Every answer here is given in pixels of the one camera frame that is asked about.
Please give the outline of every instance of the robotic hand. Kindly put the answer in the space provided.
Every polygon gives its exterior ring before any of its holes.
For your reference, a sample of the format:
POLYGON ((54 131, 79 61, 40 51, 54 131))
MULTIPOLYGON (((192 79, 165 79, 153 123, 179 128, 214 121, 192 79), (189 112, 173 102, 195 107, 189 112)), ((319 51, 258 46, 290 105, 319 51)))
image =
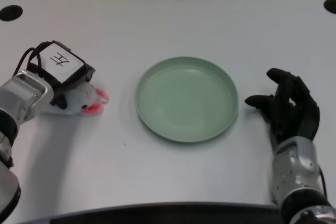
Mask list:
POLYGON ((300 77, 272 68, 267 76, 278 84, 275 96, 254 95, 245 102, 260 109, 275 142, 272 199, 286 224, 336 223, 336 209, 318 184, 321 169, 313 139, 320 110, 300 77))
POLYGON ((18 178, 10 171, 19 126, 49 103, 65 110, 68 106, 65 92, 89 82, 94 71, 68 47, 47 41, 29 48, 14 76, 0 87, 0 223, 12 213, 21 195, 18 178), (31 51, 27 70, 18 72, 31 51))
POLYGON ((50 84, 24 70, 0 87, 0 223, 16 207, 21 189, 13 166, 12 146, 19 126, 41 112, 54 98, 50 84))

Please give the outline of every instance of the white table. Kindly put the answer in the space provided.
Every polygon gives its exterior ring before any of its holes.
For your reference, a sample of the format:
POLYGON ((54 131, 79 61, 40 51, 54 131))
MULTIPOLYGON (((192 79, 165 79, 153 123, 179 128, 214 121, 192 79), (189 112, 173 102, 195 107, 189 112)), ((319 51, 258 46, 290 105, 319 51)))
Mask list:
POLYGON ((244 100, 274 93, 272 67, 301 76, 320 107, 315 143, 335 205, 336 15, 324 1, 0 0, 24 10, 0 22, 1 83, 27 48, 54 39, 96 68, 93 84, 111 97, 98 117, 41 115, 21 126, 13 172, 22 197, 6 223, 150 202, 269 204, 268 126, 244 100), (237 120, 215 140, 166 141, 137 117, 138 79, 176 56, 212 61, 236 83, 237 120))

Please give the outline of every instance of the black cable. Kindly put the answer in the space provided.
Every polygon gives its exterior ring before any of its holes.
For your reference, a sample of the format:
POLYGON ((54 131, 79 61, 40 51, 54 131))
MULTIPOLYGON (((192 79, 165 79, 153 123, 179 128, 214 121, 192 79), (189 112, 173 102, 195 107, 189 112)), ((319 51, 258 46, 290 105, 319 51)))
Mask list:
POLYGON ((39 54, 38 52, 35 54, 35 53, 34 53, 34 50, 35 50, 35 48, 34 48, 34 47, 31 47, 31 48, 29 48, 27 51, 25 51, 25 53, 24 53, 24 54, 22 55, 22 57, 21 57, 21 60, 19 61, 19 64, 17 65, 17 67, 16 67, 16 69, 15 69, 15 71, 14 71, 13 76, 16 75, 16 74, 19 72, 20 67, 21 67, 23 61, 25 60, 25 58, 27 57, 27 55, 28 55, 29 52, 31 52, 31 51, 33 51, 33 52, 30 54, 28 62, 30 62, 35 56, 37 56, 37 64, 38 64, 38 67, 39 67, 39 68, 42 67, 41 56, 40 56, 40 54, 39 54))
POLYGON ((321 175, 321 180, 322 180, 323 193, 324 193, 325 198, 328 199, 328 196, 327 196, 327 187, 325 185, 326 181, 324 180, 324 175, 323 175, 321 167, 320 167, 320 175, 321 175))

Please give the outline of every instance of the plush bunny ear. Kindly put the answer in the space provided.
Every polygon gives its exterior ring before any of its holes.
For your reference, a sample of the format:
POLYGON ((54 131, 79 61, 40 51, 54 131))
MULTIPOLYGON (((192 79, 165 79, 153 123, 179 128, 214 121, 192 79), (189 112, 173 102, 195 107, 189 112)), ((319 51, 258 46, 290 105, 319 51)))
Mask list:
POLYGON ((96 89, 96 93, 98 95, 99 102, 108 103, 110 101, 110 97, 105 91, 101 89, 96 89))
POLYGON ((85 115, 100 115, 103 113, 104 107, 103 104, 96 102, 90 107, 87 107, 86 109, 82 110, 81 113, 85 115))

